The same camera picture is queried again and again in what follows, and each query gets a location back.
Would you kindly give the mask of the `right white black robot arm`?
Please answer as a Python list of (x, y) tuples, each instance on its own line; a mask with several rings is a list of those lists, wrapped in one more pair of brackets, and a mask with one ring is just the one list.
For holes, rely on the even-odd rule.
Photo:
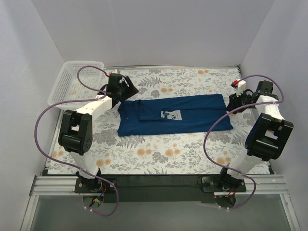
[(277, 159), (294, 128), (292, 122), (283, 118), (279, 111), (278, 96), (273, 94), (273, 83), (263, 80), (256, 91), (245, 88), (246, 82), (236, 80), (232, 86), (237, 92), (229, 97), (227, 110), (233, 114), (245, 110), (244, 106), (255, 108), (258, 118), (244, 143), (245, 151), (237, 160), (223, 168), (218, 178), (218, 187), (223, 191), (236, 190), (244, 183), (247, 174), (256, 165)]

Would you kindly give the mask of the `blue printed t shirt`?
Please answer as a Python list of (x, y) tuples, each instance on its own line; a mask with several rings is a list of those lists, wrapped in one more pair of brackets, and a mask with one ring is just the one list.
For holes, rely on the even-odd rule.
[(124, 101), (118, 108), (120, 137), (232, 130), (221, 94)]

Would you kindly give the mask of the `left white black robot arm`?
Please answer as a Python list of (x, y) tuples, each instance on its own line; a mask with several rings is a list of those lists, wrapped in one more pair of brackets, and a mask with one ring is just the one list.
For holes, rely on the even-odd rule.
[(93, 122), (106, 111), (124, 102), (139, 91), (128, 76), (111, 73), (106, 94), (76, 110), (66, 110), (63, 114), (58, 143), (72, 156), (80, 168), (78, 175), (86, 180), (86, 187), (93, 193), (102, 188), (102, 180), (97, 177), (99, 168), (90, 148), (93, 142)]

